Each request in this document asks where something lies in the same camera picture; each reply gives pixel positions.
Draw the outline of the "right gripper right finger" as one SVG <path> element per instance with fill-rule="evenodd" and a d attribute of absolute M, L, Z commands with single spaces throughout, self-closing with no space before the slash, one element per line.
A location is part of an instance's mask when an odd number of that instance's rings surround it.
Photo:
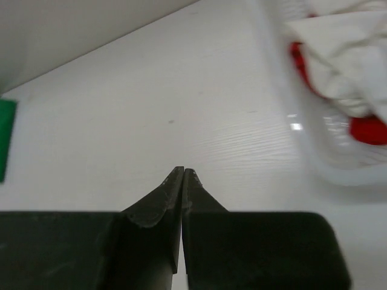
<path fill-rule="evenodd" d="M 350 289 L 335 232 L 306 211 L 228 211 L 193 169 L 183 179 L 182 241 L 190 289 Z"/>

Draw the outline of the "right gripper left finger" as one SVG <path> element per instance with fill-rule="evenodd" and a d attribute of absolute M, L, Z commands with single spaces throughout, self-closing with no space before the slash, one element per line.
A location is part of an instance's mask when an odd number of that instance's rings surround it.
<path fill-rule="evenodd" d="M 1 288 L 170 289 L 183 175 L 123 211 L 3 211 Z"/>

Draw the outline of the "green t shirt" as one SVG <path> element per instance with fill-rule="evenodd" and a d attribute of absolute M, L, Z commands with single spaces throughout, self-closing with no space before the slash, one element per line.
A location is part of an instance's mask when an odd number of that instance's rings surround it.
<path fill-rule="evenodd" d="M 7 170 L 8 151 L 11 143 L 11 135 L 15 122 L 17 103 L 11 100 L 1 99 L 0 119 L 0 176 L 1 183 L 5 180 Z"/>

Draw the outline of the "white t shirt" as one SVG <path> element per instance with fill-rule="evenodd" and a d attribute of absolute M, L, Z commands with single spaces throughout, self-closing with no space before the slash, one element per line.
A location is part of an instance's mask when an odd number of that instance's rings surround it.
<path fill-rule="evenodd" d="M 350 117 L 386 120 L 386 1 L 309 1 L 288 21 L 311 87 Z"/>

